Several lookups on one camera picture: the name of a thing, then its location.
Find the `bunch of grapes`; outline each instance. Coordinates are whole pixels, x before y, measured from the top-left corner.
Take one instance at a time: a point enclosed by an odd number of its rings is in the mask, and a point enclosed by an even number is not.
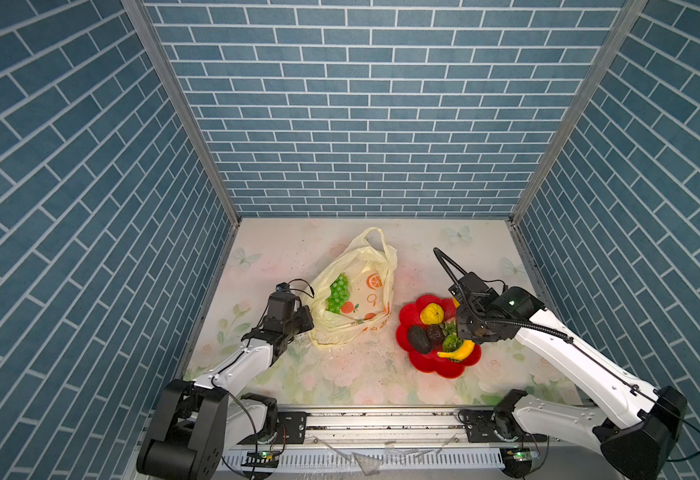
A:
[[[339,309],[350,299],[350,283],[347,282],[347,275],[340,274],[334,283],[331,284],[331,296],[326,300],[327,310],[339,313]]]

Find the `yellow plastic bag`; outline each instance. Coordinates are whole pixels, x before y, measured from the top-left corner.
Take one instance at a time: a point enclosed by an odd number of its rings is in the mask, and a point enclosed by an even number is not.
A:
[[[370,232],[377,231],[382,251],[368,243]],[[301,300],[310,306],[315,328],[310,340],[319,347],[348,343],[365,330],[378,330],[390,316],[393,302],[393,278],[397,267],[397,251],[384,241],[384,233],[376,227],[355,237],[345,252],[339,255],[310,284],[315,298],[302,294]],[[326,310],[331,284],[345,274],[349,283],[350,301],[342,314]]]

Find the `blue brick wall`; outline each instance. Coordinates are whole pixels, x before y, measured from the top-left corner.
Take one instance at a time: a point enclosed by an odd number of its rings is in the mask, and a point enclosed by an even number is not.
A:
[[[521,228],[570,325],[700,424],[700,1],[648,2]]]
[[[507,216],[622,3],[147,1],[244,216]]]
[[[119,0],[0,0],[0,478],[124,474],[228,229]]]

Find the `red fruit plate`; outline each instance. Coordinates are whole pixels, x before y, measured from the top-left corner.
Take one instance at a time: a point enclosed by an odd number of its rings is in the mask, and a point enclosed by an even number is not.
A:
[[[435,372],[445,379],[456,379],[464,373],[465,367],[475,365],[480,360],[480,346],[475,345],[475,349],[470,355],[461,362],[452,362],[448,359],[442,359],[438,356],[441,348],[432,350],[426,355],[422,355],[414,350],[408,342],[408,329],[414,325],[426,328],[427,326],[419,319],[419,315],[424,310],[424,307],[431,303],[437,303],[443,308],[444,321],[452,319],[457,314],[457,308],[453,304],[451,298],[440,298],[434,295],[422,295],[416,302],[408,303],[401,308],[398,314],[398,320],[401,324],[395,330],[395,340],[403,350],[408,352],[408,360],[411,361],[413,368],[424,373]]]

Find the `dark brown fruit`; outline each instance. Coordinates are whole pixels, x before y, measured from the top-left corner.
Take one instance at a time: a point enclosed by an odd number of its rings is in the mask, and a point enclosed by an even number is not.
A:
[[[430,325],[427,327],[427,338],[430,339],[432,347],[441,346],[446,336],[443,335],[440,325]]]
[[[422,355],[426,355],[432,351],[430,347],[430,340],[427,338],[427,334],[424,329],[418,325],[412,326],[408,329],[408,342],[411,344],[414,350],[418,351]]]

